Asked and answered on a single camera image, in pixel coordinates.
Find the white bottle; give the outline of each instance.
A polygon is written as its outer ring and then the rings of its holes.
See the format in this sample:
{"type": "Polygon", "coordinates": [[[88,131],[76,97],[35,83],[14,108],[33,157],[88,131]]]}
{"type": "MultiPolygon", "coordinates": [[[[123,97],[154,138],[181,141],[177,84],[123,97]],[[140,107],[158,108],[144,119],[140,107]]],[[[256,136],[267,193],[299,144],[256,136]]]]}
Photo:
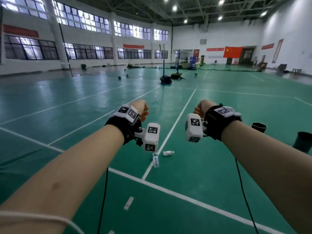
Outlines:
{"type": "Polygon", "coordinates": [[[153,161],[154,161],[154,168],[158,168],[159,167],[159,161],[158,161],[158,154],[157,153],[153,153],[153,161]]]}
{"type": "Polygon", "coordinates": [[[174,154],[174,151],[164,151],[163,152],[163,156],[170,156],[170,155],[173,155],[174,154]]]}

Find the person's right arm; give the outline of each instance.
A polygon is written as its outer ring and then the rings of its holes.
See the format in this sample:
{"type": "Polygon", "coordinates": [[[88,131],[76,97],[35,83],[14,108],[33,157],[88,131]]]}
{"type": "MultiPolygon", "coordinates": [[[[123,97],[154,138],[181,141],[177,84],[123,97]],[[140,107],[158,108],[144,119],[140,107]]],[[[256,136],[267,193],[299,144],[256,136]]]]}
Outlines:
{"type": "MultiPolygon", "coordinates": [[[[204,110],[213,105],[206,102],[204,110]]],[[[310,233],[312,157],[240,121],[230,123],[221,140],[292,228],[298,233],[310,233]]]]}

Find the chinese flag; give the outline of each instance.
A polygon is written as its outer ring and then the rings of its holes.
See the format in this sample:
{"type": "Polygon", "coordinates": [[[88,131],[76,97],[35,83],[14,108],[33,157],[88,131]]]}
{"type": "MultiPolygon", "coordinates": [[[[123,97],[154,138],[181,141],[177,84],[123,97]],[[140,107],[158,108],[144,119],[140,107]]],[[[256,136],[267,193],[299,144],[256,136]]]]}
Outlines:
{"type": "Polygon", "coordinates": [[[243,47],[225,47],[223,57],[226,58],[240,58],[243,47]]]}

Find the hand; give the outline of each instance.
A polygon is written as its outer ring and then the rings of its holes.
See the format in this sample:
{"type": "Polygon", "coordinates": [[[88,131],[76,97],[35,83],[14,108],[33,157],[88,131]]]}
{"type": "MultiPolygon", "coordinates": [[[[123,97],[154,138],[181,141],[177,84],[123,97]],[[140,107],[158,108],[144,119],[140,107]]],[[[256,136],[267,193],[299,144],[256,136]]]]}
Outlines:
{"type": "Polygon", "coordinates": [[[149,107],[146,105],[145,100],[131,102],[130,105],[134,106],[138,110],[138,113],[141,115],[140,120],[141,122],[144,122],[146,120],[146,116],[149,114],[149,107]]]}
{"type": "Polygon", "coordinates": [[[215,102],[209,101],[208,99],[204,99],[200,101],[197,107],[194,108],[195,114],[198,114],[202,119],[205,117],[205,113],[211,108],[212,106],[216,106],[215,102]]]}

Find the wrist-mounted device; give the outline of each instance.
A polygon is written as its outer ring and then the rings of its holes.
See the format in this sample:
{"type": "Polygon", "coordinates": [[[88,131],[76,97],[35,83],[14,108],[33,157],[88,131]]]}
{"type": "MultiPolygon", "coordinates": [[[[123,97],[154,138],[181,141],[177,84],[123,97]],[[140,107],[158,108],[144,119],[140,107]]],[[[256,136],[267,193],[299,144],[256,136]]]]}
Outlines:
{"type": "Polygon", "coordinates": [[[105,125],[108,124],[116,126],[123,133],[124,144],[134,139],[138,146],[143,145],[145,151],[157,151],[160,125],[149,123],[148,128],[143,129],[140,114],[134,106],[123,104],[105,125]]]}
{"type": "Polygon", "coordinates": [[[185,123],[186,140],[197,143],[202,137],[210,136],[221,141],[221,134],[225,127],[233,121],[242,121],[241,114],[232,107],[211,107],[205,114],[203,121],[198,114],[188,114],[185,123]]]}

